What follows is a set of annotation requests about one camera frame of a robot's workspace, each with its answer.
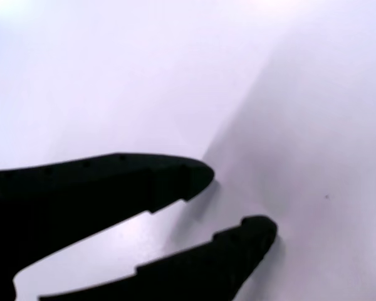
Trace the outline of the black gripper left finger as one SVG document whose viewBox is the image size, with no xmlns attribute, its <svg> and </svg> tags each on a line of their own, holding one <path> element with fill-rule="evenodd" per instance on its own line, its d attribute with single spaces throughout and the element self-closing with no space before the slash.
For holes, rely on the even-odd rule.
<svg viewBox="0 0 376 301">
<path fill-rule="evenodd" d="M 108 154 L 0 170 L 0 278 L 139 213 L 188 201 L 214 179 L 202 161 Z"/>
</svg>

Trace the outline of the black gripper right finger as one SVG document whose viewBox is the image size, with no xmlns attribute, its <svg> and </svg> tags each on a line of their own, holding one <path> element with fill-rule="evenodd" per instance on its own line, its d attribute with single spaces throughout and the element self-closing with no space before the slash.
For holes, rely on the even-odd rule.
<svg viewBox="0 0 376 301">
<path fill-rule="evenodd" d="M 271 248 L 277 232 L 277 224 L 267 216 L 248 216 L 207 243 L 138 267 L 132 277 L 40 299 L 233 300 Z"/>
</svg>

